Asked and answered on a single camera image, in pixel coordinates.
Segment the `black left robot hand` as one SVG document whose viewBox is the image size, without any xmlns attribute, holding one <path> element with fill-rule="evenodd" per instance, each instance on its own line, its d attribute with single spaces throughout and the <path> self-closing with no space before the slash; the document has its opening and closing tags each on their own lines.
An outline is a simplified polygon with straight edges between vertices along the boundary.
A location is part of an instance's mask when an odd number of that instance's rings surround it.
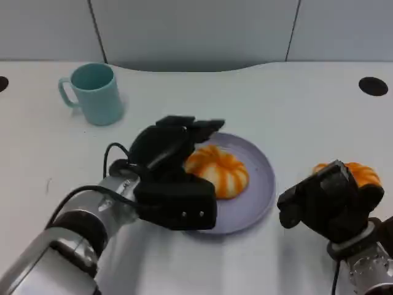
<svg viewBox="0 0 393 295">
<path fill-rule="evenodd" d="M 186 181 L 189 177 L 184 164 L 194 153 L 195 146 L 210 139 L 224 124 L 223 119 L 165 116 L 136 137 L 129 149 L 129 163 L 141 181 Z"/>
</svg>

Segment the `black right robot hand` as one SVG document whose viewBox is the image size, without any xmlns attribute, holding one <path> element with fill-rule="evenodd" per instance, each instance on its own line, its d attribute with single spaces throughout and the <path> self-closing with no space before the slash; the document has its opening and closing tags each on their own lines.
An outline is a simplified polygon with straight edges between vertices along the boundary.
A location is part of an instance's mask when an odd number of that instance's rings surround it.
<svg viewBox="0 0 393 295">
<path fill-rule="evenodd" d="M 320 163 L 279 196 L 279 220 L 286 229 L 302 222 L 329 241 L 343 243 L 368 226 L 369 215 L 383 196 L 374 169 L 340 160 Z"/>
</svg>

